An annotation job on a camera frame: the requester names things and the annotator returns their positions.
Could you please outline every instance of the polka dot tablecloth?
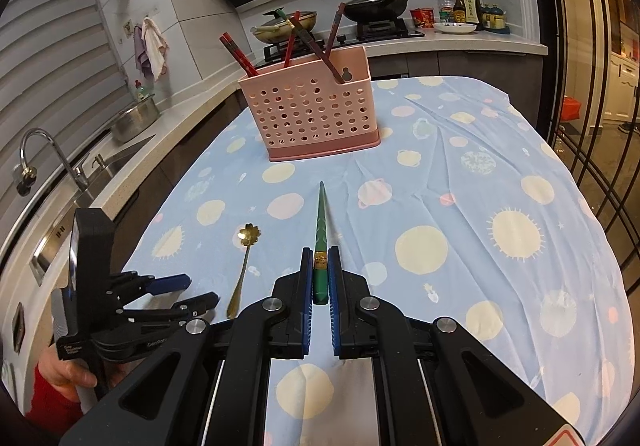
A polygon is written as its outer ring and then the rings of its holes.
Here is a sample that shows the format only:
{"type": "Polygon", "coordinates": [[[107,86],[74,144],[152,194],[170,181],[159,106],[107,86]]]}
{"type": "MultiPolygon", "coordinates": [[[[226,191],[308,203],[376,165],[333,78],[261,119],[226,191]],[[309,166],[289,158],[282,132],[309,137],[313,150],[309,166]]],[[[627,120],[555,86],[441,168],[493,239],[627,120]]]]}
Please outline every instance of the polka dot tablecloth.
{"type": "MultiPolygon", "coordinates": [[[[628,402],[634,343],[620,269],[570,173],[484,82],[386,80],[374,99],[380,146],[277,164],[243,111],[172,191],[127,269],[189,274],[181,297],[217,292],[223,320],[238,229],[262,231],[245,307],[313,248],[324,181],[329,244],[346,270],[406,316],[460,321],[595,444],[628,402]]],[[[330,334],[328,306],[316,305],[309,356],[272,363],[266,446],[377,444],[370,361],[335,359],[330,334]]]]}

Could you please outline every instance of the white bowl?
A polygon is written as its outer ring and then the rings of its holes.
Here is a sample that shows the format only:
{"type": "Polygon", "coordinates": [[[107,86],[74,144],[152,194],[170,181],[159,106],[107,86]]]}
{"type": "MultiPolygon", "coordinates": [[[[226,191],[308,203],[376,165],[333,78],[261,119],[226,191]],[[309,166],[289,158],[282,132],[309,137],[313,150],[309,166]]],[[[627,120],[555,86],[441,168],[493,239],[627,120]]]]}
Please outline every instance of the white bowl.
{"type": "Polygon", "coordinates": [[[434,23],[433,28],[444,34],[469,34],[476,30],[470,23],[434,23]]]}

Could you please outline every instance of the white towel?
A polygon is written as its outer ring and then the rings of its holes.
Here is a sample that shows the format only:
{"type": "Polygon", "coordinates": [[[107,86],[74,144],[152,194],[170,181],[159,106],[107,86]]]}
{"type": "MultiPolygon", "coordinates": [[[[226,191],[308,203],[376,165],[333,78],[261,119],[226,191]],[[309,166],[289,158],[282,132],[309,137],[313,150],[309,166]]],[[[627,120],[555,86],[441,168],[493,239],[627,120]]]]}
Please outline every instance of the white towel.
{"type": "Polygon", "coordinates": [[[154,80],[158,80],[158,77],[166,72],[164,57],[169,45],[161,34],[158,25],[151,18],[145,18],[142,21],[142,39],[145,41],[146,55],[151,63],[154,80]]]}

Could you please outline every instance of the sink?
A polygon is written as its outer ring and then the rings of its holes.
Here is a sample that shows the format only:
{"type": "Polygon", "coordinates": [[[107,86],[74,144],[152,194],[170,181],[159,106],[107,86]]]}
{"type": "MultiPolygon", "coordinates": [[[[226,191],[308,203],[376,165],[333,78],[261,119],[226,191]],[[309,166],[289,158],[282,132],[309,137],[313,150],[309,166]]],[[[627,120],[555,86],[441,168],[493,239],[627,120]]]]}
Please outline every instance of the sink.
{"type": "Polygon", "coordinates": [[[47,229],[45,236],[39,241],[31,258],[31,270],[38,285],[49,269],[51,262],[58,254],[66,235],[71,231],[74,215],[78,207],[89,207],[101,191],[111,182],[111,179],[138,153],[152,137],[144,139],[104,160],[104,168],[89,175],[89,187],[85,191],[78,191],[66,203],[56,221],[47,229]]]}

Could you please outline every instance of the chopstick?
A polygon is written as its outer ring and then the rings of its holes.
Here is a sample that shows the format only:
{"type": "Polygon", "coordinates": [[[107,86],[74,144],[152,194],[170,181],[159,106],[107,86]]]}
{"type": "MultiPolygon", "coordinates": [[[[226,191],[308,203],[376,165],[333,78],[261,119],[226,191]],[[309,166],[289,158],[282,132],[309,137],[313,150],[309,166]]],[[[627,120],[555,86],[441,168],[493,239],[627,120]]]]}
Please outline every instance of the chopstick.
{"type": "Polygon", "coordinates": [[[326,48],[324,53],[328,58],[331,55],[331,51],[334,48],[335,35],[338,33],[338,26],[340,25],[340,21],[342,20],[342,15],[344,14],[345,4],[340,3],[338,7],[338,11],[335,13],[334,24],[331,25],[331,33],[329,34],[329,39],[326,42],[326,48]]]}
{"type": "Polygon", "coordinates": [[[240,50],[236,42],[233,41],[233,38],[229,35],[228,32],[225,32],[220,36],[220,41],[223,45],[225,45],[226,50],[234,57],[234,59],[238,62],[242,69],[246,72],[246,75],[249,77],[258,76],[258,71],[251,64],[251,61],[244,55],[244,52],[240,50]]]}
{"type": "MultiPolygon", "coordinates": [[[[293,19],[298,21],[300,19],[300,11],[296,11],[293,15],[293,19]]],[[[291,29],[291,34],[289,35],[289,42],[287,43],[287,52],[284,56],[284,66],[283,68],[287,68],[289,63],[291,62],[291,53],[293,52],[293,43],[296,39],[296,33],[291,29]]]]}
{"type": "Polygon", "coordinates": [[[326,57],[326,54],[322,51],[322,48],[316,43],[315,39],[311,37],[306,29],[300,25],[300,22],[295,18],[289,18],[282,9],[277,10],[278,16],[280,16],[284,21],[290,23],[292,25],[294,31],[298,35],[298,37],[302,40],[302,42],[311,49],[311,51],[320,58],[324,64],[329,68],[332,74],[334,74],[336,82],[338,84],[344,84],[344,79],[340,75],[340,72],[335,68],[334,64],[329,61],[329,58],[326,57]]]}

